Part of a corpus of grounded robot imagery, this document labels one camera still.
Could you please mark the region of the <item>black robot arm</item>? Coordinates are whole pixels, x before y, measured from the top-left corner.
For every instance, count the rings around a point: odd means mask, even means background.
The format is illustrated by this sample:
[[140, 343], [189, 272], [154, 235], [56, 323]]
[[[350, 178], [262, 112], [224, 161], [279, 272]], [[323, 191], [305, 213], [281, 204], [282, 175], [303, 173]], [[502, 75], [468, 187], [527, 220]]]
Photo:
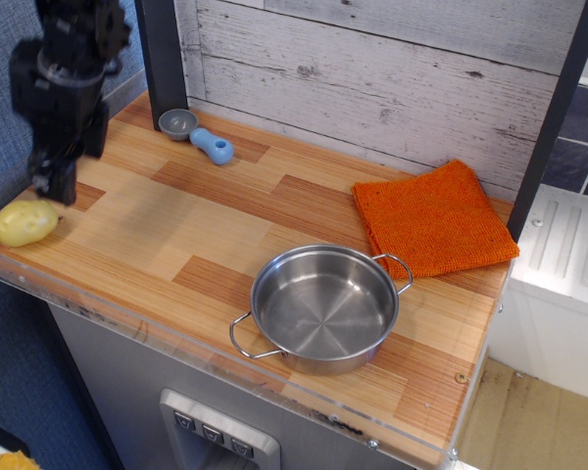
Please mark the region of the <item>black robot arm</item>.
[[108, 76], [122, 71], [130, 26], [117, 1], [39, 1], [39, 39], [24, 39], [9, 60], [13, 110], [32, 129], [28, 177], [40, 197], [70, 206], [76, 161], [102, 156], [110, 109]]

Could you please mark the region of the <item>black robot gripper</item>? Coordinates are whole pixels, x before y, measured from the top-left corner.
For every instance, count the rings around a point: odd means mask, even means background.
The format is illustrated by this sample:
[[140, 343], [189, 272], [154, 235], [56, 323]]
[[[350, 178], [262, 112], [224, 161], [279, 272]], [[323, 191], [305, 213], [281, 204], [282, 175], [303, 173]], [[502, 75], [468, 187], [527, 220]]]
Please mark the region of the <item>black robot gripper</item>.
[[109, 106], [102, 88], [104, 69], [70, 72], [43, 54], [39, 39], [22, 40], [9, 60], [13, 110], [30, 124], [28, 172], [40, 197], [73, 205], [76, 159], [104, 152]]

